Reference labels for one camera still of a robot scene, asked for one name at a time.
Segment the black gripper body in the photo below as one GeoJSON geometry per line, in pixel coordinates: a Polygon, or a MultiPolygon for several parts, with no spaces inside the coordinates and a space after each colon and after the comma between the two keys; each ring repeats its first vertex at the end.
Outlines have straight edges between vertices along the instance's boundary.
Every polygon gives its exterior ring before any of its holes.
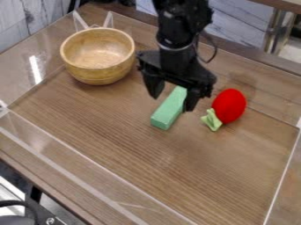
{"type": "Polygon", "coordinates": [[[164,83],[170,82],[187,89],[211,86],[216,82],[214,74],[200,65],[195,56],[162,55],[147,50],[138,53],[139,70],[159,69],[163,72],[164,83]]]}

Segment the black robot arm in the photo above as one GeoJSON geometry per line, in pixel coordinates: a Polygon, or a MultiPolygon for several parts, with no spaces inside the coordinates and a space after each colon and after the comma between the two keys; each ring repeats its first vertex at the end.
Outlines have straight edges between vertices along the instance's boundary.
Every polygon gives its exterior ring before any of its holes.
{"type": "Polygon", "coordinates": [[[208,0],[151,0],[158,14],[158,50],[139,51],[136,58],[142,79],[152,98],[164,83],[187,90],[182,111],[191,112],[202,98],[211,96],[215,75],[203,67],[199,36],[212,20],[208,0]]]}

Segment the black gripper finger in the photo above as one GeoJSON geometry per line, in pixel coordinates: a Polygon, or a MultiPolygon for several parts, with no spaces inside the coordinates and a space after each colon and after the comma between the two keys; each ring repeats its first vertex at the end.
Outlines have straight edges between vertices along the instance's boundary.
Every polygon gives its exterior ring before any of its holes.
{"type": "Polygon", "coordinates": [[[140,73],[148,94],[156,99],[164,88],[163,72],[159,69],[143,69],[140,73]]]}
{"type": "Polygon", "coordinates": [[[212,87],[202,86],[187,90],[187,97],[183,102],[183,111],[191,112],[202,98],[208,98],[211,95],[212,87]]]}

